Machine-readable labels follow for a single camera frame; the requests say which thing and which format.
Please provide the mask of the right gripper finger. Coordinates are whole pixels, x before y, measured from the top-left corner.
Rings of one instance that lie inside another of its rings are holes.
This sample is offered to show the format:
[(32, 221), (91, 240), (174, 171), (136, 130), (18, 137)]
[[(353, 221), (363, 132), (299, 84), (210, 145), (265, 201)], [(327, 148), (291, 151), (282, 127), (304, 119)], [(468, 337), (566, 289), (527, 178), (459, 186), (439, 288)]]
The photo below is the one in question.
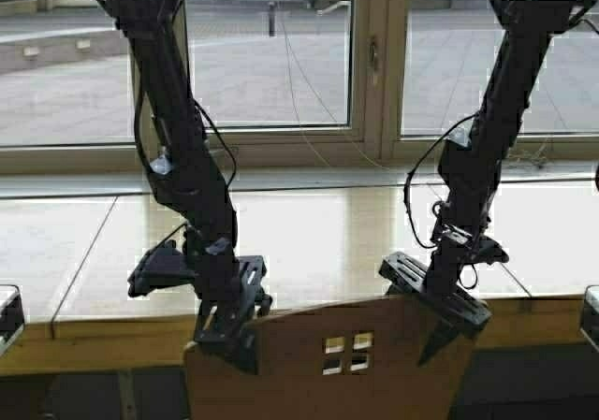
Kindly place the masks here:
[(417, 365), (422, 367), (430, 362), (443, 348), (460, 335), (460, 330), (446, 319), (439, 319), (428, 336)]

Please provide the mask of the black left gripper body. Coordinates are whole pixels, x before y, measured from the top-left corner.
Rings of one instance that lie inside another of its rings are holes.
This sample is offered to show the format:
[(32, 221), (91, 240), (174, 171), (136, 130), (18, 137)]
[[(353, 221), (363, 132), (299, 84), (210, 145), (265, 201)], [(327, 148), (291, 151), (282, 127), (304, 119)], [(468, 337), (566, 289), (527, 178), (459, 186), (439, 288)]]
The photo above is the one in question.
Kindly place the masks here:
[(228, 239), (219, 239), (204, 248), (198, 264), (195, 342), (228, 345), (245, 323), (270, 312), (272, 296), (262, 285), (267, 268), (261, 255), (238, 257)]

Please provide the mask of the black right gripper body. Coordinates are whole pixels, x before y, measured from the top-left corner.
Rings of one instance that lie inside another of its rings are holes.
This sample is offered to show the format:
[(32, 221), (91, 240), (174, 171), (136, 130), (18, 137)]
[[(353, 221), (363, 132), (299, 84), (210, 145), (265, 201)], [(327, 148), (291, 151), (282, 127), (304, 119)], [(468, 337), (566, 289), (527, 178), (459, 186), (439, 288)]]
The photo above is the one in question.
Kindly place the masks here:
[(428, 265), (398, 251), (383, 259), (379, 275), (401, 294), (413, 295), (462, 335), (473, 338), (490, 320), (481, 300), (459, 286), (460, 272), (472, 255), (473, 242), (465, 232), (443, 232)]

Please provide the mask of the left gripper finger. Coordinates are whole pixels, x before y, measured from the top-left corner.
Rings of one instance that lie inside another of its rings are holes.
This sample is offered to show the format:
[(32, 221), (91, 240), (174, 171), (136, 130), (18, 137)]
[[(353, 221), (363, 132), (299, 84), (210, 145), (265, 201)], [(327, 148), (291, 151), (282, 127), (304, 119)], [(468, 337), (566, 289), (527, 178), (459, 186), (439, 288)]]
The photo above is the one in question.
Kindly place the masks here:
[(256, 330), (251, 322), (231, 330), (225, 340), (225, 361), (246, 374), (258, 373)]

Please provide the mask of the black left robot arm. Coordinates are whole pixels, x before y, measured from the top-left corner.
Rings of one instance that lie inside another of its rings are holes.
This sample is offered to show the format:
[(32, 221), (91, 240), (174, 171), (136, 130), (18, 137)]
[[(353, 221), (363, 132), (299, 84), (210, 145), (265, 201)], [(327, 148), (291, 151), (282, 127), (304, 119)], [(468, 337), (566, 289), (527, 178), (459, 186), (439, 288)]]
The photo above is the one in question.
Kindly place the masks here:
[(251, 322), (270, 311), (259, 255), (238, 256), (229, 184), (207, 147), (211, 121), (194, 97), (175, 22), (185, 0), (96, 0), (126, 38), (139, 70), (136, 111), (149, 108), (159, 153), (137, 153), (155, 201), (183, 218), (183, 241), (165, 237), (139, 260), (128, 294), (191, 286), (199, 299), (193, 335), (200, 350), (240, 371), (258, 371)]

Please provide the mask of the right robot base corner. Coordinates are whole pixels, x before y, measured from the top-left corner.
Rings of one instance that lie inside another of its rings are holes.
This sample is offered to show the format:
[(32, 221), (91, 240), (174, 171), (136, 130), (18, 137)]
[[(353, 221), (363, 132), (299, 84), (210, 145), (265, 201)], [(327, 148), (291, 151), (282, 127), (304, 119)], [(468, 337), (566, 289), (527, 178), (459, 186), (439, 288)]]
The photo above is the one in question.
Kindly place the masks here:
[(595, 351), (598, 351), (598, 285), (586, 288), (580, 314), (579, 330)]

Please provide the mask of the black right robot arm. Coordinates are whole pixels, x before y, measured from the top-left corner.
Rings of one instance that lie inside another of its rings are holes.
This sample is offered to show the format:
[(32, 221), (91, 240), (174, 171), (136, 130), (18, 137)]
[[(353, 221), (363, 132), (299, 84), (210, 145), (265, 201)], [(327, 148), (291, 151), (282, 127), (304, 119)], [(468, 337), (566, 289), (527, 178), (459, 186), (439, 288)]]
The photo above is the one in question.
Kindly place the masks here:
[(379, 268), (388, 293), (409, 295), (438, 316), (417, 363), (427, 364), (459, 335), (476, 338), (487, 326), (488, 305), (460, 285), (467, 267), (506, 263), (503, 246), (486, 233), (504, 160), (514, 147), (531, 93), (555, 36), (585, 21), (598, 0), (489, 0), (504, 29), (480, 108), (440, 138), (438, 173), (448, 189), (434, 203), (431, 260), (397, 251)]

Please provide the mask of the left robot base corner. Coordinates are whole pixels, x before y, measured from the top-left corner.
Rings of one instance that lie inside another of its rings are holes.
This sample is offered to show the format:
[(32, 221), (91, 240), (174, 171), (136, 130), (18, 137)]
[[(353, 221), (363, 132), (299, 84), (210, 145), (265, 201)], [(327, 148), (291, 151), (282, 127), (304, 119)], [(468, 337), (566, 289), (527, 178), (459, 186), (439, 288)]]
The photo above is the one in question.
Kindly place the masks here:
[(20, 288), (1, 285), (1, 355), (4, 355), (24, 331), (25, 316)]

